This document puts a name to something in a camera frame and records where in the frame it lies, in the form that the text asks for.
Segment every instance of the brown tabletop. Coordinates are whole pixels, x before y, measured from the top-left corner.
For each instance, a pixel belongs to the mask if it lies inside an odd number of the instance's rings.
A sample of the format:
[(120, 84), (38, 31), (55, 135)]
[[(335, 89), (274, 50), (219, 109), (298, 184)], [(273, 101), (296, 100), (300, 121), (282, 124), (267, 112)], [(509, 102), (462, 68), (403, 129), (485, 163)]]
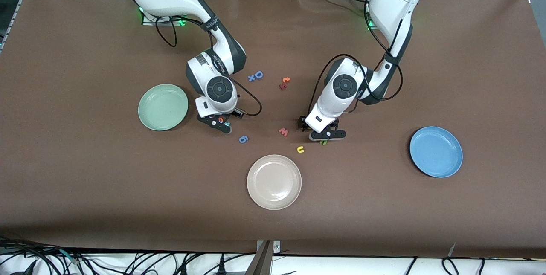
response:
[[(23, 1), (0, 55), (0, 232), (105, 248), (245, 252), (278, 239), (291, 253), (445, 256), (456, 242), (457, 256), (544, 256), (546, 50), (527, 0), (421, 0), (402, 92), (343, 115), (347, 138), (326, 146), (295, 120), (331, 57), (374, 67), (382, 56), (363, 4), (206, 1), (248, 55), (234, 78), (264, 107), (232, 120), (230, 135), (195, 119), (184, 69), (209, 45), (198, 27), (176, 28), (170, 48), (130, 0)], [(264, 78), (249, 82), (257, 71)], [(179, 127), (154, 132), (137, 106), (161, 83), (181, 86), (191, 106)], [(257, 110), (239, 92), (239, 106)], [(408, 142), (428, 125), (463, 147), (452, 177), (412, 164)], [(246, 189), (268, 154), (302, 172), (281, 211)]]

